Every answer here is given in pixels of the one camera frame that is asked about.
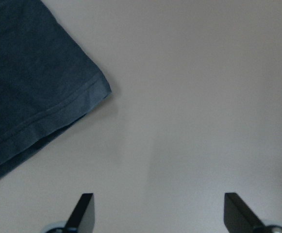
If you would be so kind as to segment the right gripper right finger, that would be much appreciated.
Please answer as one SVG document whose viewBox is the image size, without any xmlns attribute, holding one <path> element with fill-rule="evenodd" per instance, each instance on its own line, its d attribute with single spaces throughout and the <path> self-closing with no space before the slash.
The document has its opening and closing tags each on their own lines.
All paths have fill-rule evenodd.
<svg viewBox="0 0 282 233">
<path fill-rule="evenodd" d="M 224 195 L 224 224 L 229 233 L 268 233 L 269 229 L 237 193 Z"/>
</svg>

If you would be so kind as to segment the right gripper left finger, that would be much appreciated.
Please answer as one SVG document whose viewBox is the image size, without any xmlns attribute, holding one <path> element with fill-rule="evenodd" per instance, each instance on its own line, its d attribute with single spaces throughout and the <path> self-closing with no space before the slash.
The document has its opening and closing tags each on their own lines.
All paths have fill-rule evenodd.
<svg viewBox="0 0 282 233">
<path fill-rule="evenodd" d="M 93 193 L 81 195 L 64 226 L 65 233 L 92 233 L 95 226 L 95 203 Z"/>
</svg>

